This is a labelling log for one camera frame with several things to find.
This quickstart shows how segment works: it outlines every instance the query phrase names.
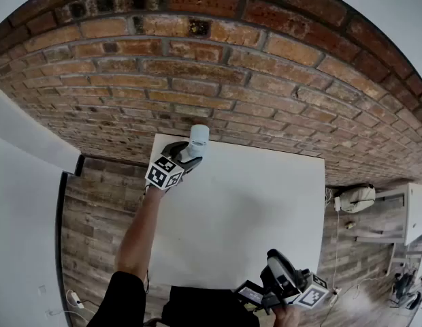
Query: black shirt sleeve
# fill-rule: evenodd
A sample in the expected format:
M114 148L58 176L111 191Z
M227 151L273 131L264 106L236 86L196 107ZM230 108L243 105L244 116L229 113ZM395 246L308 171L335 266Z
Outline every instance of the black shirt sleeve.
M118 271L113 274L102 304L87 326L141 326L145 308L146 293L142 280Z

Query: forearm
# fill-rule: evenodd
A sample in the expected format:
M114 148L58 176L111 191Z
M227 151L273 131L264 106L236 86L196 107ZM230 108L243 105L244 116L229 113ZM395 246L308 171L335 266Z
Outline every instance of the forearm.
M157 227L158 208L164 192L150 187L117 253L117 270L146 278Z

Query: human arm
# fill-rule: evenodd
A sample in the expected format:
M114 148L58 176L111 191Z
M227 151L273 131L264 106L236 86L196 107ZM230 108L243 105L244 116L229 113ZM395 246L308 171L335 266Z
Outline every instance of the human arm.
M117 271L145 280L157 227L159 204L163 196L164 191L152 185L149 187L142 206L120 244L116 256Z
M273 309L276 319L273 327L297 327L300 323L300 309L296 307L277 307Z

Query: hand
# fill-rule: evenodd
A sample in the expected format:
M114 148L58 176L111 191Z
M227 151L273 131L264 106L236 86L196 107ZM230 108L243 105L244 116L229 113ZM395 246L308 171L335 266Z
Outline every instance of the hand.
M158 198L161 199L165 194L164 190L161 190L157 187L155 187L154 185L150 184L149 188L146 192L146 198Z
M300 323L300 309L294 306L272 308L276 320L274 327L297 327Z

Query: brick wall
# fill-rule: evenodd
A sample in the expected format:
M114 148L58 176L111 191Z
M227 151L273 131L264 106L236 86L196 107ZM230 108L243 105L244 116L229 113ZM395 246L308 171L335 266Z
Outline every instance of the brick wall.
M0 88L83 153L147 162L155 133L322 157L327 182L422 178L422 80L340 0L30 0Z

